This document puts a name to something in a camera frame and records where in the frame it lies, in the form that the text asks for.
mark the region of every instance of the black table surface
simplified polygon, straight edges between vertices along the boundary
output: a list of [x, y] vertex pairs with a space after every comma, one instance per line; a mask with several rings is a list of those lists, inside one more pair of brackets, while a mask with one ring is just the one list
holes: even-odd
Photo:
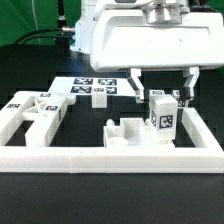
[[[88, 60], [53, 46], [0, 48], [0, 108], [19, 90], [47, 91], [55, 76], [123, 77], [97, 74]], [[145, 88], [179, 89], [181, 72], [143, 72]], [[224, 75], [202, 71], [195, 107], [224, 144]], [[68, 108], [51, 146], [102, 146], [102, 127], [111, 118], [148, 116], [147, 105], [109, 97], [107, 109], [92, 109], [90, 97]], [[24, 145], [23, 124], [8, 145]], [[192, 142], [181, 125], [177, 146]], [[224, 223], [224, 175], [218, 174], [0, 174], [0, 223]]]

